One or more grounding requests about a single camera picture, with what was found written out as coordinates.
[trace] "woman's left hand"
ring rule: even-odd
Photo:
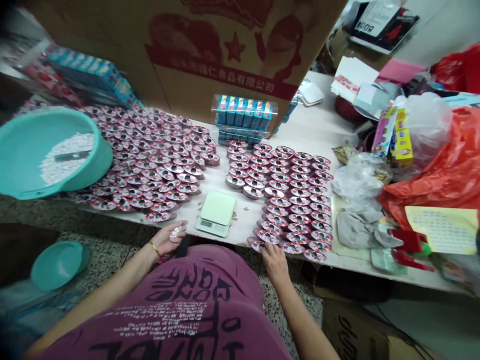
[[[185,232],[187,230],[187,223],[188,221],[183,220],[165,226],[151,238],[151,242],[156,246],[161,255],[168,254],[179,247],[182,238],[187,235]],[[176,228],[179,228],[178,233],[175,237],[170,237]]]

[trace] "teal bowl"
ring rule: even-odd
[[[43,291],[61,288],[85,269],[90,249],[75,241],[62,241],[47,247],[31,268],[31,281]]]
[[[41,177],[40,164],[55,145],[76,133],[93,133],[92,151],[75,173],[48,186]],[[19,200],[86,188],[105,175],[112,161],[112,147],[100,135],[97,124],[80,111],[53,106],[31,111],[0,127],[0,194]]]

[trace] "white scale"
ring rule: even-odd
[[[211,190],[206,195],[195,227],[200,231],[226,238],[234,208],[235,198],[233,196]]]

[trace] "woman's right hand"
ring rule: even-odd
[[[280,247],[266,242],[265,248],[261,250],[261,255],[268,277],[276,289],[291,282],[287,258]]]

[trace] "gray rag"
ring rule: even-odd
[[[336,218],[338,241],[352,249],[395,248],[403,245],[402,240],[373,226],[383,216],[381,211],[375,210],[340,212]]]

